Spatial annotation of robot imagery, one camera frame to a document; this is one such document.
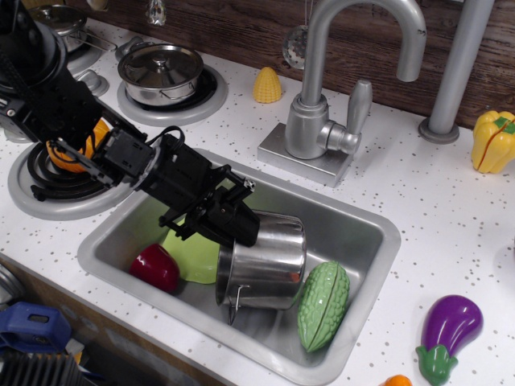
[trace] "red toy vegetable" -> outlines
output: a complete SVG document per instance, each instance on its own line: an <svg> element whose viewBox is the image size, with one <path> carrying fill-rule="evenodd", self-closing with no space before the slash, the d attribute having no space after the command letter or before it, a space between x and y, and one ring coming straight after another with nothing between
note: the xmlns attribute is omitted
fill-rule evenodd
<svg viewBox="0 0 515 386"><path fill-rule="evenodd" d="M455 354L483 327L479 307L463 296L439 299L429 310L417 347L418 368L432 386L445 384L458 363Z"/></svg>

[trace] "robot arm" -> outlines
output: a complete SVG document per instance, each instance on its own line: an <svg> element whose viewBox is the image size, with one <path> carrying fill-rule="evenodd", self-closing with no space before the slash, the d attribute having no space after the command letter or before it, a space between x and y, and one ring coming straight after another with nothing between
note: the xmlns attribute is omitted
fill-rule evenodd
<svg viewBox="0 0 515 386"><path fill-rule="evenodd" d="M230 248L235 240L252 246L259 219L242 200L253 183L228 165L212 168L184 144L178 127L147 142L144 133L73 79L66 55L61 38L35 23L19 0L0 0L0 124L33 142L50 142L107 187L129 180L135 190L169 207L159 224L184 240L198 232ZM80 149L101 118L113 129L89 159ZM225 180L230 187L221 185ZM182 215L184 224L178 226Z"/></svg>

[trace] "green bitter melon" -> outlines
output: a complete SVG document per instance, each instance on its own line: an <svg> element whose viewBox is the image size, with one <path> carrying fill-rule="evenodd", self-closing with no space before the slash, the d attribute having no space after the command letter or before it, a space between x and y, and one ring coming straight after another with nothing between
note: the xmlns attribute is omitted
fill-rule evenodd
<svg viewBox="0 0 515 386"><path fill-rule="evenodd" d="M317 265L310 273L299 303L297 325L302 345L313 352L327 344L344 318L349 279L337 261Z"/></svg>

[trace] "faucet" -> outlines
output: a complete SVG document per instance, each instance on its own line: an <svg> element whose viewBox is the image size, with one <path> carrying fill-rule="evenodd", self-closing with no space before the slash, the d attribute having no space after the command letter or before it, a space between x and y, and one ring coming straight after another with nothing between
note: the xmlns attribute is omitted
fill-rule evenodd
<svg viewBox="0 0 515 386"><path fill-rule="evenodd" d="M323 70L332 20L344 8L361 3L381 6L396 18L403 35L397 76L408 82L418 78L426 23L415 0L322 0L310 18L302 92L291 103L286 127L280 123L259 146L258 159L333 187L343 177L360 144L361 128L372 104L372 85L358 80L345 127L328 118L328 102L322 95Z"/></svg>

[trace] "metal pipe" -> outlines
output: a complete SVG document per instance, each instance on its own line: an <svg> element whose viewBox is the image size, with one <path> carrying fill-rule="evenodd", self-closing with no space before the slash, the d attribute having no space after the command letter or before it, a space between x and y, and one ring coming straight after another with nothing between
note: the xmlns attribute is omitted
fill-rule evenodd
<svg viewBox="0 0 515 386"><path fill-rule="evenodd" d="M467 0L463 5L451 53L429 121L419 131L437 143L453 142L459 136L456 115L472 73L484 31L495 0Z"/></svg>

